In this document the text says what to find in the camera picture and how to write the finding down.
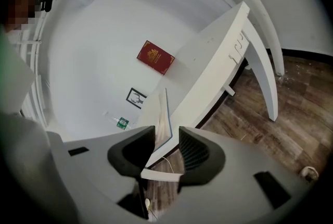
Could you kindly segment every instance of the wooden floor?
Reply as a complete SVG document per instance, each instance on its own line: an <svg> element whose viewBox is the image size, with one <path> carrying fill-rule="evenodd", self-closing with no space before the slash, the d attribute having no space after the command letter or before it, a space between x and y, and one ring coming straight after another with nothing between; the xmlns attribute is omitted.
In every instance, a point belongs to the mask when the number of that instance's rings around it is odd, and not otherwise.
<svg viewBox="0 0 333 224"><path fill-rule="evenodd" d="M333 67L316 61L284 57L286 73L276 77L279 114L268 119L263 95L251 70L237 81L203 129L257 144L294 173L312 166L319 174L333 148ZM179 151L168 157L175 173L183 173ZM157 171L171 172L166 160ZM159 217L177 196L177 183L149 181L146 197ZM155 217L149 212L150 220Z"/></svg>

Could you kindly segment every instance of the black baseboard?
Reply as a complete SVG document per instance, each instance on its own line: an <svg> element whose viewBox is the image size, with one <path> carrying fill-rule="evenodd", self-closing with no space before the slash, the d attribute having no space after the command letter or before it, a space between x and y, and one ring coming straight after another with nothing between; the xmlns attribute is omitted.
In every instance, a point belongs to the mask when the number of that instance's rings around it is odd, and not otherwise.
<svg viewBox="0 0 333 224"><path fill-rule="evenodd" d="M270 49L266 49L266 50L269 55L272 54ZM282 49L282 54L284 56L299 57L299 58L304 58L304 59L311 60L311 61L318 61L318 62L326 63L329 65L333 65L333 56L329 56L329 55L306 52L306 51L299 51L299 50L290 50L290 49Z"/></svg>

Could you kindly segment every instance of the desk leg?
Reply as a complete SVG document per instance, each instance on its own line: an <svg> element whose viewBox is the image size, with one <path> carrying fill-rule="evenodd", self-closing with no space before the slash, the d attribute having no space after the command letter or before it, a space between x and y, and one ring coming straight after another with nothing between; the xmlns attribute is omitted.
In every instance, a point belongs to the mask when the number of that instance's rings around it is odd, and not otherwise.
<svg viewBox="0 0 333 224"><path fill-rule="evenodd" d="M263 42L249 20L244 24L243 33L250 42L245 52L245 58L259 82L268 115L271 120L275 121L278 114L277 90L270 59Z"/></svg>

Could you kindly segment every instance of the framed picture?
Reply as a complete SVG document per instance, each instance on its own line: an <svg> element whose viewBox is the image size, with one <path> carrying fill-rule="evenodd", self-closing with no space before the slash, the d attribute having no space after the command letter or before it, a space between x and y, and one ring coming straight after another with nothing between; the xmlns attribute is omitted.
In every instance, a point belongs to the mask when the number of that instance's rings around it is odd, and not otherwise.
<svg viewBox="0 0 333 224"><path fill-rule="evenodd" d="M137 90L131 88L131 90L126 98L126 101L130 102L132 105L135 105L136 107L141 109L142 104L146 98L147 98L146 95L143 95L142 93L138 92Z"/></svg>

